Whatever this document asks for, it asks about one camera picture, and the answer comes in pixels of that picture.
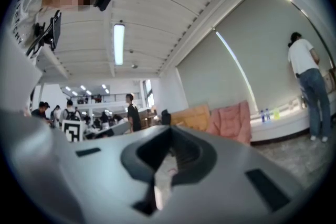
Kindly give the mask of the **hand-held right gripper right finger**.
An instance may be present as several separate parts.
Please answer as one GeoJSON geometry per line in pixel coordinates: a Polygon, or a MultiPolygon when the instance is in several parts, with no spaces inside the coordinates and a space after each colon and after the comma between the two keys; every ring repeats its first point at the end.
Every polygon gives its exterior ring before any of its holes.
{"type": "Polygon", "coordinates": [[[172,188],[157,223],[285,223],[304,204],[294,175],[251,146],[185,127],[169,131],[207,143],[216,161],[201,180],[172,188]]]}

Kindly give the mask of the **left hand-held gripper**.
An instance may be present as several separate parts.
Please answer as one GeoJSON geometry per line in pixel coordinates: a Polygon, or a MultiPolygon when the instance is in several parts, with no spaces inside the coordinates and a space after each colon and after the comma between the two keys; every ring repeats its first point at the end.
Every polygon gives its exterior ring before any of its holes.
{"type": "Polygon", "coordinates": [[[82,142],[84,140],[123,135],[129,131],[129,122],[118,123],[107,129],[96,131],[93,128],[87,128],[84,121],[64,120],[61,129],[69,142],[82,142]]]}

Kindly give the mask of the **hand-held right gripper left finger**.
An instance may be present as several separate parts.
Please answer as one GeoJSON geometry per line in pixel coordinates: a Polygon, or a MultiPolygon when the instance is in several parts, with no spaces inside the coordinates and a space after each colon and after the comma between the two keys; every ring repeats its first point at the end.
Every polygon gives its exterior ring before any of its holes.
{"type": "Polygon", "coordinates": [[[169,223],[154,186],[130,175],[123,151],[167,131],[71,143],[39,118],[1,111],[1,149],[24,193],[54,223],[169,223]]]}

